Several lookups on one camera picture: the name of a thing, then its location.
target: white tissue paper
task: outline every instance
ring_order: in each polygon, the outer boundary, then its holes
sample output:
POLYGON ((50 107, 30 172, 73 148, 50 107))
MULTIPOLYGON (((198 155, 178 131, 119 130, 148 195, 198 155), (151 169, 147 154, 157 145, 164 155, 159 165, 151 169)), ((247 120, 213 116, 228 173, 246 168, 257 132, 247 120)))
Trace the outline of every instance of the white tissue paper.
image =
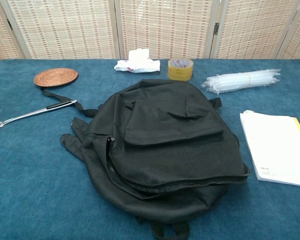
POLYGON ((215 94, 235 91, 239 89, 267 86, 274 84, 279 79, 274 76, 280 75, 281 69, 267 69, 250 72, 239 72, 207 77, 201 86, 215 94))
POLYGON ((149 59, 148 48, 129 51, 128 60, 119 60, 114 66, 116 71, 129 71, 135 74, 160 71, 160 61, 149 59))

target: backpack strap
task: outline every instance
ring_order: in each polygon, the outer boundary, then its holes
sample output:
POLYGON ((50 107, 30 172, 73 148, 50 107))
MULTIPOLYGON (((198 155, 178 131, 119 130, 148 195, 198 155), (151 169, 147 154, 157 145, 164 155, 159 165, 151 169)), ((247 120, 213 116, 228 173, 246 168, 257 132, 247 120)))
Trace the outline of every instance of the backpack strap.
POLYGON ((74 117, 73 121, 71 122, 71 128, 76 136, 63 134, 60 138, 60 142, 70 153, 85 163, 81 147, 86 136, 88 124, 85 121, 74 117))
POLYGON ((220 97, 210 99, 209 102, 212 105, 212 107, 214 107, 215 109, 220 108, 222 106, 220 97))
POLYGON ((173 223, 172 227, 176 235, 168 237, 165 237, 163 223, 152 221, 150 225, 156 240, 187 240, 189 237, 190 228, 186 221, 181 223, 173 223))
MULTIPOLYGON (((56 99, 59 99, 61 102, 71 101, 70 98, 49 92, 49 91, 45 90, 44 87, 40 87, 40 90, 45 96, 54 97, 56 99)), ((98 112, 97 109, 84 109, 79 102, 76 102, 74 105, 79 111, 81 111, 84 115, 86 115, 87 117, 90 117, 90 118, 93 118, 98 112)))

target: packing tape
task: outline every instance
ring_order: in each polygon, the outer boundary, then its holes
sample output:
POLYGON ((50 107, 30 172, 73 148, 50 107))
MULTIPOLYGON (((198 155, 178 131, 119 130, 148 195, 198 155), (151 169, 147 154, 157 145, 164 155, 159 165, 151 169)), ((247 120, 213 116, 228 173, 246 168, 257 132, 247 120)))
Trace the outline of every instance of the packing tape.
POLYGON ((193 69, 194 62, 188 58, 173 58, 168 61, 168 77, 171 80, 188 81, 193 69))

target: metal spoon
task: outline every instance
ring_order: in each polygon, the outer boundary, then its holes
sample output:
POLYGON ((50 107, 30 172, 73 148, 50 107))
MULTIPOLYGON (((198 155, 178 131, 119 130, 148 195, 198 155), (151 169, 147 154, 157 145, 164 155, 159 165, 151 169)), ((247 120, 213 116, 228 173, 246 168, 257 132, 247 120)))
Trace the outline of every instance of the metal spoon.
POLYGON ((40 110, 37 110, 37 111, 29 112, 29 113, 21 115, 21 116, 16 116, 16 117, 10 118, 10 119, 8 119, 4 122, 0 121, 0 128, 2 128, 4 125, 9 124, 13 121, 16 121, 16 120, 19 120, 19 119, 24 119, 24 118, 32 116, 32 115, 42 114, 42 113, 45 113, 45 112, 61 109, 61 108, 67 107, 71 104, 74 104, 76 102, 77 102, 77 100, 70 100, 70 101, 66 101, 66 102, 56 103, 56 104, 49 105, 46 108, 43 108, 43 109, 40 109, 40 110))

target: woven coaster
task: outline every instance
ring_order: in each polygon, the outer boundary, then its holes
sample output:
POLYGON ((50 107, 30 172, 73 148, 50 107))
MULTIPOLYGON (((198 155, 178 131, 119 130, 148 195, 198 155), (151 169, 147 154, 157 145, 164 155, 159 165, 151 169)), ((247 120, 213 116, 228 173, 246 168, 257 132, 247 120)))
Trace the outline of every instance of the woven coaster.
POLYGON ((52 68, 34 77, 34 84, 40 87, 55 87, 73 82, 78 72, 71 68, 52 68))

